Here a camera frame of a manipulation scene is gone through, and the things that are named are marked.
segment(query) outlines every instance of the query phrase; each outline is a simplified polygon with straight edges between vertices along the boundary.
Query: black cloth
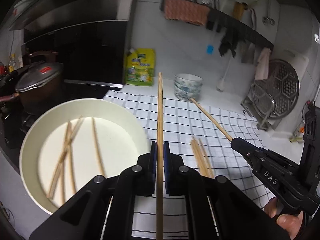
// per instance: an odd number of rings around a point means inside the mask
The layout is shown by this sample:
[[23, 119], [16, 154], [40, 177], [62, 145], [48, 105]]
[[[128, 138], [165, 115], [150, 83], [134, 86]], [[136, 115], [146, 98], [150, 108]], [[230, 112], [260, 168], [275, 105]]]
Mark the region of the black cloth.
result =
[[220, 56], [224, 56], [228, 50], [231, 50], [232, 56], [235, 57], [238, 42], [243, 40], [236, 29], [228, 28], [221, 40], [219, 47]]

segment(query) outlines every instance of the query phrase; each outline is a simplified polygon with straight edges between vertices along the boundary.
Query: pot handle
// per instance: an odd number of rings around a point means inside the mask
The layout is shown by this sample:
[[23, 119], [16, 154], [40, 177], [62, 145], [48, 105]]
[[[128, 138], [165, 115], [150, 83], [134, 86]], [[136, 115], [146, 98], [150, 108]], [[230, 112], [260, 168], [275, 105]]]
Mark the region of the pot handle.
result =
[[15, 98], [17, 98], [18, 96], [19, 96], [19, 93], [14, 93], [9, 96], [0, 97], [0, 103], [12, 101]]
[[9, 82], [12, 78], [15, 78], [19, 75], [17, 70], [12, 71], [9, 75], [6, 75], [4, 77], [4, 82], [7, 83]]
[[40, 50], [40, 51], [36, 51], [34, 53], [30, 53], [29, 57], [32, 58], [32, 57], [35, 57], [35, 56], [43, 55], [43, 56], [45, 56], [45, 61], [47, 63], [54, 63], [54, 62], [56, 62], [56, 56], [58, 54], [59, 53], [56, 52], [56, 51]]

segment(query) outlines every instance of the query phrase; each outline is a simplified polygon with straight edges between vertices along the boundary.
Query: white plate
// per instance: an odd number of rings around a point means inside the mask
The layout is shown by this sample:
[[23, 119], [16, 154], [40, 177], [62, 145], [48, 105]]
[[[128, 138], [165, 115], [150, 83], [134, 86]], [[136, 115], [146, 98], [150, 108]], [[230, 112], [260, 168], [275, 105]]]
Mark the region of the white plate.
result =
[[[58, 105], [43, 114], [28, 131], [20, 151], [20, 173], [33, 201], [49, 214], [61, 205], [60, 180], [53, 201], [46, 198], [53, 170], [62, 150], [69, 120], [84, 122], [73, 147], [76, 189], [99, 174], [92, 120], [95, 118], [98, 142], [107, 177], [117, 176], [137, 163], [138, 156], [149, 149], [147, 137], [137, 119], [125, 108], [101, 99], [78, 99]], [[72, 197], [68, 158], [65, 160], [66, 200]]]

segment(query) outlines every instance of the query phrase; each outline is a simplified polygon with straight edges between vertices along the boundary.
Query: yellow green package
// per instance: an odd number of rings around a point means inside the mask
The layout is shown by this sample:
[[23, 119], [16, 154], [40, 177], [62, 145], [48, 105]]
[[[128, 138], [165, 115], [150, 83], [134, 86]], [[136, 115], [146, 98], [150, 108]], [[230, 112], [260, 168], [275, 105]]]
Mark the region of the yellow green package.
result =
[[129, 85], [152, 86], [155, 72], [155, 51], [136, 49], [127, 57], [126, 83]]

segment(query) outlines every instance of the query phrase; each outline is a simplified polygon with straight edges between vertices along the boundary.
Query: cooktop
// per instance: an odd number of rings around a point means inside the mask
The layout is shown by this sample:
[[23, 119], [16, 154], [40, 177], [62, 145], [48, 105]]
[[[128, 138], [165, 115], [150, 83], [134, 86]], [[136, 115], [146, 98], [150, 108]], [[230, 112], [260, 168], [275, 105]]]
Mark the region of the cooktop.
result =
[[[79, 98], [102, 99], [108, 90], [107, 87], [96, 85], [64, 83], [63, 98], [60, 101], [57, 100], [54, 105]], [[26, 113], [20, 102], [1, 108], [0, 148], [8, 162], [18, 173], [20, 173], [19, 155], [23, 139], [40, 115]]]

